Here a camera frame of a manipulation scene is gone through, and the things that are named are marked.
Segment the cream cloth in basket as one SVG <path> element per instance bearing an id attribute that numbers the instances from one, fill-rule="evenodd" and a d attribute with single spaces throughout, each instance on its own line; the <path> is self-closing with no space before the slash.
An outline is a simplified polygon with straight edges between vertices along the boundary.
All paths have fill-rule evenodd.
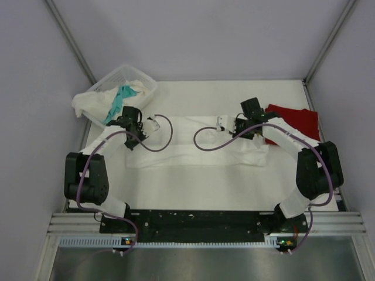
<path id="1" fill-rule="evenodd" d="M 143 82 L 141 82 L 140 80 L 126 81 L 123 85 L 129 85 L 133 90 L 137 92 L 136 97 L 131 97 L 123 100 L 123 107 L 135 107 L 137 103 L 141 102 L 150 93 L 150 90 L 146 88 L 146 86 L 144 86 Z M 113 99 L 120 86 L 116 86 L 107 91 L 90 91 L 77 94 L 72 101 L 72 107 L 75 110 L 76 116 L 81 117 L 83 112 L 86 112 L 93 116 L 96 120 L 103 123 L 103 120 L 105 120 L 108 111 L 111 108 Z M 120 113 L 116 114 L 113 119 L 121 115 L 121 113 L 122 110 Z"/>

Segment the teal cloth in basket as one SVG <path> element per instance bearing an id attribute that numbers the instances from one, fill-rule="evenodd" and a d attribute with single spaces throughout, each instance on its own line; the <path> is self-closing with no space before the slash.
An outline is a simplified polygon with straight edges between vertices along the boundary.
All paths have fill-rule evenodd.
<path id="1" fill-rule="evenodd" d="M 133 90 L 129 85 L 122 85 L 118 88 L 118 91 L 112 101 L 112 105 L 111 105 L 111 108 L 110 110 L 108 111 L 108 114 L 105 118 L 105 120 L 103 120 L 103 123 L 104 124 L 107 124 L 108 122 L 110 122 L 116 114 L 120 113 L 123 106 L 122 106 L 122 102 L 123 100 L 127 99 L 127 98 L 131 98 L 131 97 L 136 97 L 137 96 L 137 92 L 135 90 Z"/>

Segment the red folded t-shirt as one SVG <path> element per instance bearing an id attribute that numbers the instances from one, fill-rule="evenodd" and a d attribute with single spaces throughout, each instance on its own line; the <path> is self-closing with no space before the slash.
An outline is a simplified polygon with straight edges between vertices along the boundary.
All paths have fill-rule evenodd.
<path id="1" fill-rule="evenodd" d="M 285 120 L 287 124 L 296 128 L 304 135 L 320 141 L 318 113 L 308 109 L 291 109 L 270 104 L 265 112 L 275 112 Z"/>

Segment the white peace flower t-shirt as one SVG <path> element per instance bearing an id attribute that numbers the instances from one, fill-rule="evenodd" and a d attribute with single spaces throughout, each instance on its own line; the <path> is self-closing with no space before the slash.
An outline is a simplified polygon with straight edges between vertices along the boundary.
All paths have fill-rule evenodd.
<path id="1" fill-rule="evenodd" d="M 171 117 L 173 137 L 169 146 L 152 153 L 138 145 L 126 156 L 127 168 L 161 166 L 229 166 L 245 164 L 264 167 L 267 165 L 269 146 L 264 138 L 252 140 L 238 138 L 228 146 L 213 152 L 199 150 L 193 143 L 193 135 L 200 128 L 215 126 L 216 116 Z"/>

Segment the white plastic basket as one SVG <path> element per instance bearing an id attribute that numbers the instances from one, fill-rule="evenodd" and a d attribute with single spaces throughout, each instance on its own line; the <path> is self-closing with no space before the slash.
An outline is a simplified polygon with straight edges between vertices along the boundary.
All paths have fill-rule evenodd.
<path id="1" fill-rule="evenodd" d="M 153 99 L 157 82 L 144 72 L 123 64 L 72 101 L 76 116 L 84 115 L 104 127 L 122 113 L 124 106 L 143 109 Z"/>

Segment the aluminium frame rail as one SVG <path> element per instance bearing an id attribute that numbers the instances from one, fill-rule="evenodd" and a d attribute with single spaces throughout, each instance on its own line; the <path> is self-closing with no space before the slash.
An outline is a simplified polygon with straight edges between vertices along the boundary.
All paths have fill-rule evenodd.
<path id="1" fill-rule="evenodd" d="M 312 222 L 311 236 L 343 237 L 366 235 L 362 216 L 358 212 L 315 211 L 313 218 L 306 212 L 307 223 Z M 92 213 L 55 213 L 52 215 L 47 233 L 51 235 L 103 234 L 104 224 L 94 219 Z"/>

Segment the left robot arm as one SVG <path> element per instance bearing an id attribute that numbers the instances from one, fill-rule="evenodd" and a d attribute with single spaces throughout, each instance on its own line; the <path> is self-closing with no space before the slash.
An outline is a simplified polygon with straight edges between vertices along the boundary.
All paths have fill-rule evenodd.
<path id="1" fill-rule="evenodd" d="M 142 119 L 138 108 L 125 106 L 122 115 L 110 120 L 92 143 L 66 156 L 64 196 L 83 211 L 114 216 L 113 226 L 120 232 L 129 231 L 133 219 L 126 214 L 127 203 L 110 194 L 105 160 L 121 146 L 133 150 L 159 128 L 155 119 Z"/>

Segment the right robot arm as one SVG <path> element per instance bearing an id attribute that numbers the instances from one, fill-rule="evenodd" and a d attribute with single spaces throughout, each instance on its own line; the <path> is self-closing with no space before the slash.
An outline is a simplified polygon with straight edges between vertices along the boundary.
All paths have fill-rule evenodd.
<path id="1" fill-rule="evenodd" d="M 333 191 L 343 184 L 338 149 L 320 142 L 289 125 L 279 114 L 265 112 L 257 98 L 241 103 L 243 119 L 234 121 L 234 137 L 252 139 L 256 134 L 276 143 L 296 160 L 296 186 L 274 208 L 273 229 L 288 231 L 295 218 L 308 207 L 323 207 L 332 201 Z"/>

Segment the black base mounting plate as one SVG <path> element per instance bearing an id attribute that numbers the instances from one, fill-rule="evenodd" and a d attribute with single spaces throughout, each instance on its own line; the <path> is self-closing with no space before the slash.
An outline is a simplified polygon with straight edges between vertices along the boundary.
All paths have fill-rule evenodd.
<path id="1" fill-rule="evenodd" d="M 139 242 L 262 242 L 265 235 L 304 233 L 306 216 L 285 219 L 272 211 L 142 210 L 127 219 L 102 218 L 102 234 L 138 234 Z"/>

